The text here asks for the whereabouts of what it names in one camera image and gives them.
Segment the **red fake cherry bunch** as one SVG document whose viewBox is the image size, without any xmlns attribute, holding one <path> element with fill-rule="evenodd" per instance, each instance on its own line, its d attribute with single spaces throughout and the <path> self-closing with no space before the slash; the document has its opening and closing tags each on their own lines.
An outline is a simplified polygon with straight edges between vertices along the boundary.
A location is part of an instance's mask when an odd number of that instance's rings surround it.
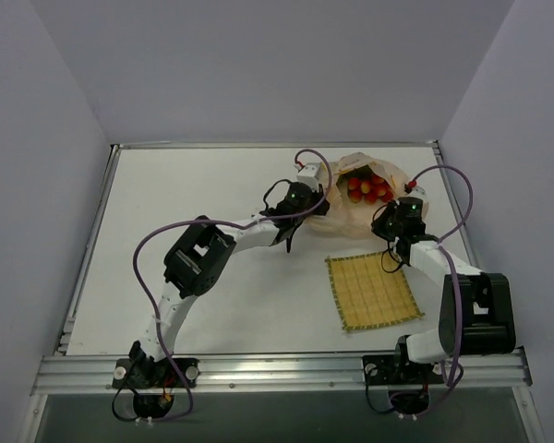
<svg viewBox="0 0 554 443">
<path fill-rule="evenodd" d="M 394 199 L 391 184 L 382 176 L 370 171 L 351 172 L 345 176 L 346 191 L 352 203 L 387 204 Z"/>
</svg>

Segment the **translucent peach plastic bag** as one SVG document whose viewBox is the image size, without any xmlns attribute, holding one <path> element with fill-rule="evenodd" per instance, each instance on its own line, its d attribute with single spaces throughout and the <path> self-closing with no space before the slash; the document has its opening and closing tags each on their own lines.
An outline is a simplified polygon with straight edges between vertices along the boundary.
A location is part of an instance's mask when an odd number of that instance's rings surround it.
<svg viewBox="0 0 554 443">
<path fill-rule="evenodd" d="M 375 159 L 363 152 L 346 155 L 336 162 L 330 162 L 331 188 L 327 193 L 330 208 L 323 216 L 311 216 L 306 224 L 319 233 L 367 239 L 371 236 L 372 216 L 384 203 L 379 199 L 373 204 L 364 199 L 353 202 L 348 196 L 348 180 L 353 176 L 366 180 L 372 174 L 382 177 L 391 188 L 393 199 L 407 196 L 405 186 L 409 175 L 394 165 Z"/>
</svg>

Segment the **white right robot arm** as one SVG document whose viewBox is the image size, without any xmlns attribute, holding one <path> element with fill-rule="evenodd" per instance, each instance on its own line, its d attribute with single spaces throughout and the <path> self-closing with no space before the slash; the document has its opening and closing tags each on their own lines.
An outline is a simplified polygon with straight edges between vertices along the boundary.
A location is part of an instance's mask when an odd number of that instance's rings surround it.
<svg viewBox="0 0 554 443">
<path fill-rule="evenodd" d="M 391 369 L 405 381 L 415 379 L 425 365 L 462 355 L 511 353 L 516 345 L 506 276 L 484 272 L 447 251 L 426 233 L 423 207 L 420 198 L 402 197 L 371 223 L 371 232 L 392 247 L 401 265 L 420 271 L 441 290 L 438 326 L 397 341 Z"/>
</svg>

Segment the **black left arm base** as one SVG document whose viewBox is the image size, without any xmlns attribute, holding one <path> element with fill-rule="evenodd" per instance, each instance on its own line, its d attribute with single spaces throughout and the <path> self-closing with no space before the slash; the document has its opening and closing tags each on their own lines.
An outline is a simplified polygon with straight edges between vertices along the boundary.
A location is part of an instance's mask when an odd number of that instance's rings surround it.
<svg viewBox="0 0 554 443">
<path fill-rule="evenodd" d="M 153 363 L 120 359 L 116 362 L 112 388 L 115 390 L 111 402 L 113 417 L 124 423 L 140 420 L 164 422 L 191 415 L 194 410 L 192 389 L 197 385 L 199 360 L 191 357 L 174 357 L 171 364 L 166 358 Z M 186 409 L 171 415 L 175 405 L 176 390 L 187 395 Z M 117 406 L 117 399 L 124 391 L 132 397 L 131 413 L 122 412 Z"/>
</svg>

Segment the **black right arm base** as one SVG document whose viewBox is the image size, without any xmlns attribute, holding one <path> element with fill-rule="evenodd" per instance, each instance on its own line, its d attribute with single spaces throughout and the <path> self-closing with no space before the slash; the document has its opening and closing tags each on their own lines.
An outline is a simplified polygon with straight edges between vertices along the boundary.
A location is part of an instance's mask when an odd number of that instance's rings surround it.
<svg viewBox="0 0 554 443">
<path fill-rule="evenodd" d="M 362 365 L 367 406 L 379 415 L 424 413 L 431 406 L 430 387 L 443 385 L 443 378 L 435 373 L 433 365 L 397 364 L 391 354 L 364 355 Z M 372 401 L 369 390 L 375 387 L 391 387 L 386 406 Z"/>
</svg>

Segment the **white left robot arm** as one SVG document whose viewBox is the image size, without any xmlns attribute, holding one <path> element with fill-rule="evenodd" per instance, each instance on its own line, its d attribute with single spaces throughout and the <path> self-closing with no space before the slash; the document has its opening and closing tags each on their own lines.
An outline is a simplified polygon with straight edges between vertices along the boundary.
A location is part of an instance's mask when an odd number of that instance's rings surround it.
<svg viewBox="0 0 554 443">
<path fill-rule="evenodd" d="M 163 259 L 163 295 L 152 303 L 150 324 L 129 352 L 130 359 L 138 360 L 135 377 L 145 386 L 157 387 L 166 380 L 168 364 L 164 358 L 173 353 L 188 312 L 218 282 L 231 256 L 280 243 L 285 243 L 290 251 L 293 236 L 303 222 L 328 212 L 328 187 L 292 181 L 288 185 L 284 198 L 276 206 L 266 206 L 243 221 L 215 221 L 202 215 L 164 226 L 138 244 L 133 257 L 134 272 L 146 295 L 151 295 L 138 269 L 141 248 L 159 233 L 175 227 L 187 228 Z"/>
</svg>

